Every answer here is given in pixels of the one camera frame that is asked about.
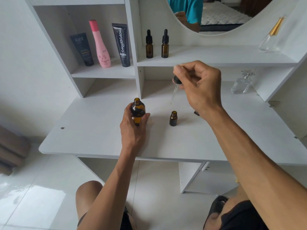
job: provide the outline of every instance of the leg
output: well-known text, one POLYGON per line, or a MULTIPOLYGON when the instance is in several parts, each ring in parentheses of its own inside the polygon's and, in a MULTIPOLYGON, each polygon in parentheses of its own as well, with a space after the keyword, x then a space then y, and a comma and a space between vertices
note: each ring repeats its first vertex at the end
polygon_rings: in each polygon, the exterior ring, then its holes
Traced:
POLYGON ((204 230, 218 230, 221 228, 221 216, 225 213, 228 213, 231 211, 232 208, 234 208, 238 203, 249 200, 247 194, 245 193, 243 187, 241 185, 238 186, 237 194, 236 196, 230 198, 224 205, 224 208, 220 214, 218 213, 212 213, 204 227, 204 230))
POLYGON ((79 220, 88 212, 101 189, 102 184, 98 181, 88 181, 79 186, 76 192, 76 207, 79 220))

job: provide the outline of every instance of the clear glass perfume bottle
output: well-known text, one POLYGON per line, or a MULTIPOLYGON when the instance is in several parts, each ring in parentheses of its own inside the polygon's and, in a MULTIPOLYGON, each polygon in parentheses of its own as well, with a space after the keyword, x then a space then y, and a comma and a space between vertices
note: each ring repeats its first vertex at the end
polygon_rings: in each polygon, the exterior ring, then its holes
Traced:
POLYGON ((273 50, 274 44, 275 44, 276 39, 277 39, 277 34, 278 34, 285 18, 286 18, 286 15, 281 15, 278 19, 278 22, 272 28, 270 33, 266 37, 264 37, 264 39, 261 41, 261 43, 258 47, 258 50, 260 52, 269 52, 269 51, 273 50))
POLYGON ((255 72, 251 70, 243 70, 242 71, 243 78, 238 78, 235 81, 235 84, 231 88, 231 92, 234 94, 246 93, 248 88, 251 85, 250 76, 255 75, 255 72))

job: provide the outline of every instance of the brown curtain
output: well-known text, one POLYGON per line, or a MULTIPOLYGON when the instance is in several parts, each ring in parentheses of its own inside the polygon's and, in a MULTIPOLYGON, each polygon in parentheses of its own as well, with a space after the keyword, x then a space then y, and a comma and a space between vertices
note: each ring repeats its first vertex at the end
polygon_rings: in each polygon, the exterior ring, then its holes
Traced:
POLYGON ((30 151, 29 140, 0 126, 0 174, 10 175, 21 166, 30 151))
POLYGON ((255 17, 260 13, 272 0, 241 0, 241 11, 250 16, 255 17))

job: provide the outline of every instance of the knee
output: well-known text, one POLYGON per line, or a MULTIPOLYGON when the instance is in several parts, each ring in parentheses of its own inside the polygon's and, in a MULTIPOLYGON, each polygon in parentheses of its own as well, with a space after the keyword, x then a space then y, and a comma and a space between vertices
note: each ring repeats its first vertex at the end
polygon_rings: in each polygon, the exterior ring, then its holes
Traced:
POLYGON ((87 194, 89 192, 100 192, 102 189, 102 184, 98 181, 88 181, 83 183, 76 191, 76 197, 83 196, 84 194, 87 194))

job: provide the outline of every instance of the round mirror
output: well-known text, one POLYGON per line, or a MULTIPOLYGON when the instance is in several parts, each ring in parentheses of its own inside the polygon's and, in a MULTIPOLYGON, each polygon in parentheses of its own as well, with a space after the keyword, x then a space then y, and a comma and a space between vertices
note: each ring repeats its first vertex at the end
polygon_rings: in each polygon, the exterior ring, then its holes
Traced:
POLYGON ((203 35, 231 31, 247 23, 272 0, 167 0, 176 18, 203 35))

